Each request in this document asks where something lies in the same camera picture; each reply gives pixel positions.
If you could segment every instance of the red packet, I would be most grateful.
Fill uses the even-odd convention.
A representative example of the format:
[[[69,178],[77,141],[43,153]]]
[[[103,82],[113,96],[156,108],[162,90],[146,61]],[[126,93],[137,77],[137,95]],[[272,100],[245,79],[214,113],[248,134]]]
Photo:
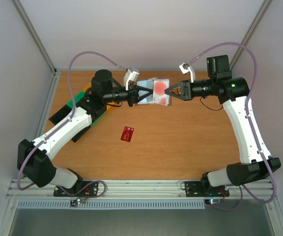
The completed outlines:
[[[121,140],[130,142],[132,134],[133,134],[133,130],[134,128],[125,126],[123,133],[122,133]]]

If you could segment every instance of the brown table surface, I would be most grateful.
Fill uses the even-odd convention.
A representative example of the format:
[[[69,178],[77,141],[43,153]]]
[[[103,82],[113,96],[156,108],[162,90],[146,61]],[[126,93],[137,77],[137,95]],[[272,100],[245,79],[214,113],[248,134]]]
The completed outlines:
[[[94,71],[72,71],[75,94],[91,83]],[[114,71],[123,82],[125,72]],[[208,79],[205,71],[197,79]],[[180,71],[141,71],[138,80],[168,78],[171,84],[189,79]],[[71,99],[67,72],[58,83],[50,116]],[[203,100],[220,107],[216,97]],[[131,142],[121,141],[125,126],[133,127]],[[46,130],[53,127],[48,121]],[[111,108],[76,143],[69,141],[54,165],[92,179],[198,179],[204,172],[239,162],[239,151],[226,112],[210,111],[199,98],[172,99],[172,106],[142,105]]]

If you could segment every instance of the gray floor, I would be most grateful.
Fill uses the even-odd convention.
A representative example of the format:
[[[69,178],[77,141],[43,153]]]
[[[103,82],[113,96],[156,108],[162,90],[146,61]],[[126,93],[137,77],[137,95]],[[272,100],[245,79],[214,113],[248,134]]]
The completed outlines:
[[[229,201],[227,206],[234,205]],[[235,211],[18,209],[11,236],[271,236],[264,204]]]

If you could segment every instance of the cable connector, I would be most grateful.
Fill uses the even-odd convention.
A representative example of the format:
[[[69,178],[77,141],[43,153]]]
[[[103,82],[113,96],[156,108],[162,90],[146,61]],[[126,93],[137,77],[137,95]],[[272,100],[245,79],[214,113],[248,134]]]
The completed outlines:
[[[128,87],[130,82],[136,82],[139,75],[139,71],[136,68],[129,68],[124,76],[124,86],[126,91],[128,91]]]
[[[181,69],[181,72],[186,75],[187,73],[190,73],[190,82],[193,83],[196,79],[196,73],[193,70],[192,66],[188,64],[187,62],[183,62],[179,65],[179,68]]]

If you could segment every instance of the metal grille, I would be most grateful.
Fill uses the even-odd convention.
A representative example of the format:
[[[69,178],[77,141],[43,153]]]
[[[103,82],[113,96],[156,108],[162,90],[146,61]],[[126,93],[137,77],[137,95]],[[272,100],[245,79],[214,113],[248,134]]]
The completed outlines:
[[[71,206],[70,200],[20,200],[18,208],[25,209],[204,209],[203,200],[88,200]]]

